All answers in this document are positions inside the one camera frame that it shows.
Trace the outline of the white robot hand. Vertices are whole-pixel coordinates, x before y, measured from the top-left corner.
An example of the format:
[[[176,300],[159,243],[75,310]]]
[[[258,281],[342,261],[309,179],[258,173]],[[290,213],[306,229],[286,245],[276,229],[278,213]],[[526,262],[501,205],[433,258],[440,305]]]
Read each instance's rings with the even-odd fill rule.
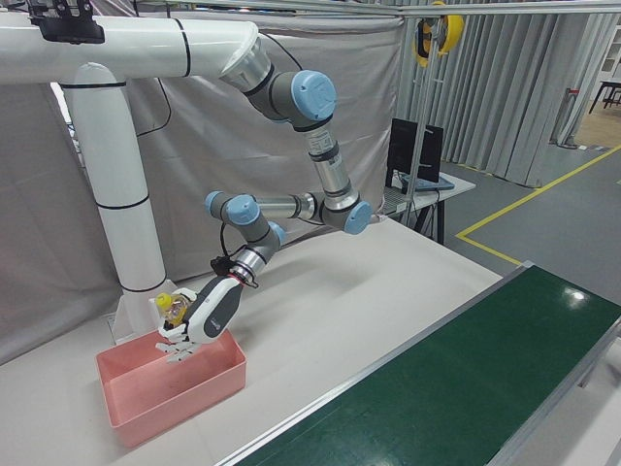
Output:
[[[215,342],[226,330],[239,308],[244,285],[232,276],[215,277],[199,292],[181,287],[173,297],[187,300],[179,325],[172,327],[168,319],[160,318],[158,333],[165,339],[155,347],[169,353],[168,362],[180,362],[195,354],[203,345]]]

